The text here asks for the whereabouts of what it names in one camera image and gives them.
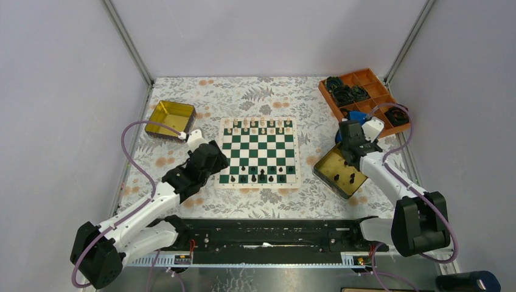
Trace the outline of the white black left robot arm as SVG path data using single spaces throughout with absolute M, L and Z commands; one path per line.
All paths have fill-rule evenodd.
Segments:
M 228 167 L 215 141 L 202 140 L 185 163 L 169 170 L 152 192 L 131 207 L 94 225 L 87 221 L 75 235 L 70 261 L 71 282 L 76 288 L 109 285 L 127 264 L 154 250 L 187 246 L 189 234 L 169 221 L 149 224 L 164 211 L 179 206 L 206 185 L 209 177 Z

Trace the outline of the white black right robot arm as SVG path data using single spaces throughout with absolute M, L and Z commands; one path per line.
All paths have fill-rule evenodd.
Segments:
M 337 146 L 344 160 L 374 182 L 394 205 L 391 219 L 364 219 L 359 228 L 351 231 L 351 247 L 363 251 L 372 242 L 385 243 L 404 257 L 427 256 L 430 251 L 450 245 L 457 248 L 444 196 L 427 192 L 388 164 L 387 153 L 378 146 L 375 136 L 382 128 L 378 119 L 364 124 L 357 120 L 339 123 L 341 142 Z

